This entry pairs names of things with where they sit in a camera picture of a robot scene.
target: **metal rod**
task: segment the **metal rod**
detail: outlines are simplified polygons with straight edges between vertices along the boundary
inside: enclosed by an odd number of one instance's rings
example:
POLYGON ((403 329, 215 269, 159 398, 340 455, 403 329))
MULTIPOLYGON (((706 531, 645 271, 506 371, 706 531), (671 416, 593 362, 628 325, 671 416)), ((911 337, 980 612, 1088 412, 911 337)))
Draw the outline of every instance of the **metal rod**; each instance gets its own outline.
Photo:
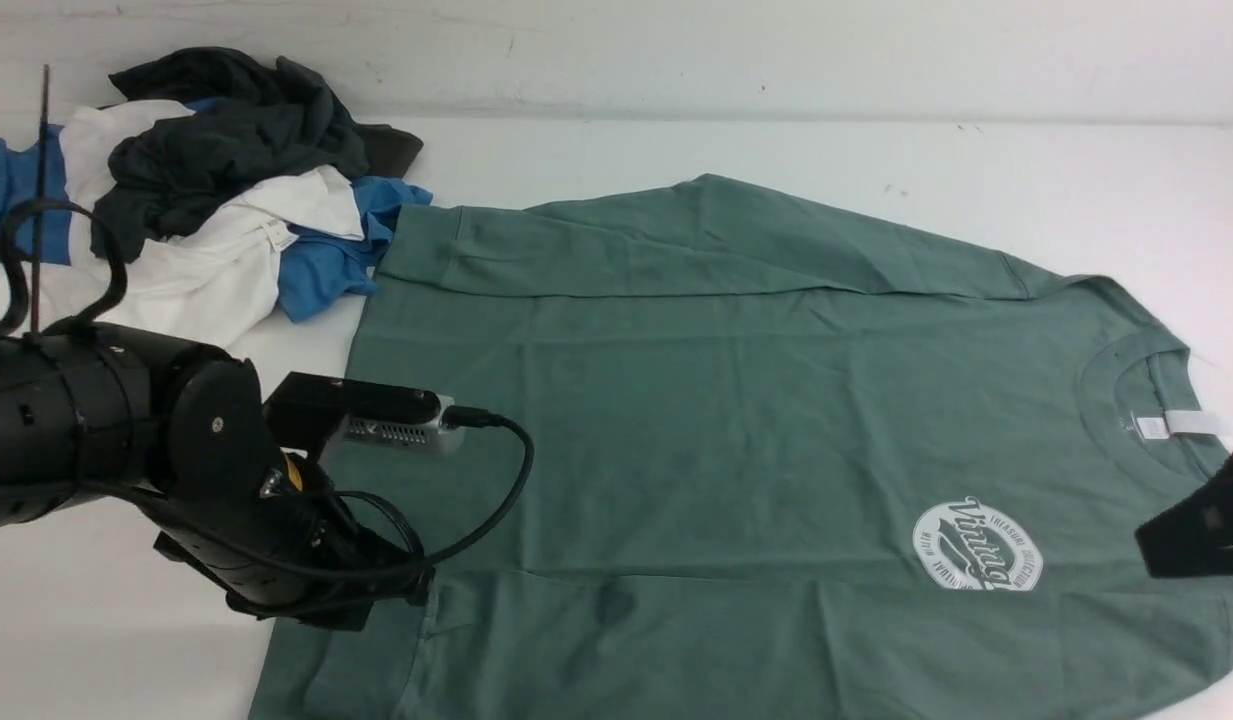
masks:
MULTIPOLYGON (((43 105, 39 106, 39 176, 35 198, 46 200, 48 194, 48 86, 52 85, 52 68, 43 65, 43 105)), ((35 254, 30 264, 30 332, 39 333, 39 284, 43 269, 43 215, 35 215, 35 254)))

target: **clothes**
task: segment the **clothes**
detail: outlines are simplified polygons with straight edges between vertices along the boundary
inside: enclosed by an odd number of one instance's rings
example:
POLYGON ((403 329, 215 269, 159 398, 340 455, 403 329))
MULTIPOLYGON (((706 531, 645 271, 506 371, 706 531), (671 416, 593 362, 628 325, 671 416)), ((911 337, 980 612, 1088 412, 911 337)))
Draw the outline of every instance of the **clothes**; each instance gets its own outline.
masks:
MULTIPOLYGON (((64 158, 60 154, 60 127, 48 127, 46 154, 48 171, 46 173, 46 196, 64 197, 64 158)), ((35 198, 37 174, 39 174, 39 145, 27 150, 9 150, 7 143, 0 141, 0 222, 7 211, 26 200, 35 198)), ((69 213, 64 210, 49 210, 43 213, 44 263, 68 263, 69 213)), ((26 222, 17 231, 16 247, 26 256, 35 252, 35 223, 26 222)))
POLYGON ((354 200, 363 218, 365 240, 343 240, 308 228, 292 228, 297 240, 284 250, 277 266, 277 303, 292 322, 305 322, 346 292, 372 295, 367 275, 393 239, 398 210, 404 205, 429 205, 433 195, 399 179, 359 178, 354 200))
MULTIPOLYGON (((64 195, 83 208, 94 210, 96 201, 113 190, 109 155, 120 142, 141 136, 158 120, 186 118, 194 111, 173 100, 123 102, 110 108, 75 108, 60 129, 64 159, 64 195)), ((74 215, 69 224, 69 249, 64 264, 85 269, 104 281, 109 265, 91 253, 91 221, 74 215)))
MULTIPOLYGON (((76 192, 79 205, 99 196, 112 184, 104 163, 107 143, 127 128, 153 125, 160 113, 182 111, 171 101, 79 108, 60 133, 67 191, 76 192)), ((268 179, 219 206, 196 233, 149 242, 141 259, 127 266, 122 305, 101 319, 228 346, 272 311, 279 253, 296 240, 289 223, 329 235, 363 237, 354 191, 333 168, 268 179)), ((89 242, 88 229, 80 232, 80 242, 89 242)), ((43 268, 44 323, 76 313, 109 281, 107 266, 90 252, 79 252, 73 260, 73 266, 43 268)), ((0 266, 0 314, 5 297, 0 266)))
POLYGON ((328 125, 363 138, 370 176, 403 178, 424 145, 420 138, 388 126, 356 125, 321 74, 287 58, 277 58, 270 70, 227 47, 187 47, 109 80, 128 100, 228 97, 258 106, 303 105, 308 113, 328 117, 328 125))
MULTIPOLYGON (((1232 669, 1233 578, 1133 538, 1224 450, 1141 439, 1196 407, 1189 350, 1110 279, 724 178, 398 235, 348 377, 515 418, 538 465, 424 609, 279 621, 252 719, 1132 719, 1232 669)), ((480 432, 330 475, 443 547, 517 462, 480 432)))
MULTIPOLYGON (((206 113, 160 120, 113 149, 109 171, 117 184, 96 201, 95 215, 131 263, 145 240, 196 232, 222 202, 263 179, 321 165, 363 176, 363 141, 329 120, 301 105, 259 108, 229 100, 206 113)), ((91 250, 104 254, 95 228, 91 250)))

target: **white wall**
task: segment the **white wall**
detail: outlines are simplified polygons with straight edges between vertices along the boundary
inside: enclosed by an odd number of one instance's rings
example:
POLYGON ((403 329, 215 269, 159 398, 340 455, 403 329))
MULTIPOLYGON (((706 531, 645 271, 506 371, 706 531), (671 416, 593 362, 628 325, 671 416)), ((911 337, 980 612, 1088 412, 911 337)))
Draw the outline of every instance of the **white wall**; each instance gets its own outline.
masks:
POLYGON ((211 44, 359 113, 1233 125, 1233 0, 0 0, 0 111, 211 44))

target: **yellow label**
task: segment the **yellow label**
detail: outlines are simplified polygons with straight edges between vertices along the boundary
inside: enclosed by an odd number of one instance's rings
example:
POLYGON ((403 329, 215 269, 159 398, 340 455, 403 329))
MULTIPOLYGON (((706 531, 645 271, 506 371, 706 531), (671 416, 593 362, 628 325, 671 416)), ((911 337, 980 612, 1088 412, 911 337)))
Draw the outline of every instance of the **yellow label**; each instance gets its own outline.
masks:
POLYGON ((296 468, 296 464, 292 462, 291 456, 284 454, 284 460, 287 461, 287 480, 291 480, 296 489, 305 491, 305 480, 300 477, 300 470, 296 468))

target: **clothing tag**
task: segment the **clothing tag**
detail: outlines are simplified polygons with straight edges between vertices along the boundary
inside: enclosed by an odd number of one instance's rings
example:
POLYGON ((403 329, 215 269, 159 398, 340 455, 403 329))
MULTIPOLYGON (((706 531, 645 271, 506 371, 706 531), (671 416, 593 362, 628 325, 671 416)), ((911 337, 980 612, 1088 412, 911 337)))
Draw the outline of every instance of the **clothing tag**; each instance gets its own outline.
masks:
POLYGON ((1141 429, 1141 439, 1168 439, 1168 423, 1163 418, 1137 418, 1136 427, 1141 429))
POLYGON ((1224 418, 1203 413, 1203 411, 1166 411, 1164 420, 1174 436, 1180 433, 1223 436, 1229 432, 1229 424, 1226 423, 1224 418))
POLYGON ((274 250, 287 250, 287 245, 296 242, 296 233, 287 229, 287 223, 284 223, 282 219, 265 219, 264 224, 260 224, 260 229, 265 233, 269 245, 272 245, 274 250))

